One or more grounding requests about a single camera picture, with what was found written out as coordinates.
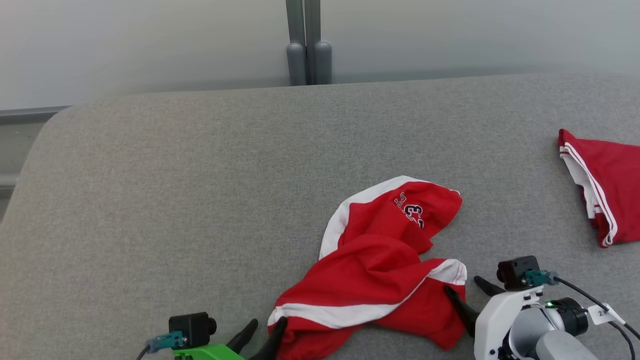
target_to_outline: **gray table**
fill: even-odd
[[[495,278],[534,254],[640,328],[640,243],[603,250],[558,129],[640,144],[640,81],[523,75],[106,99],[42,129],[0,225],[0,353],[132,359],[169,316],[208,311],[227,341],[264,325],[317,260],[344,199],[398,175],[464,203],[423,258]],[[488,300],[468,281],[468,302]],[[553,297],[586,300],[568,288]],[[265,340],[260,327],[244,354]],[[607,326],[581,337],[628,359]],[[171,359],[167,352],[156,359]],[[367,327],[332,359],[472,359]]]

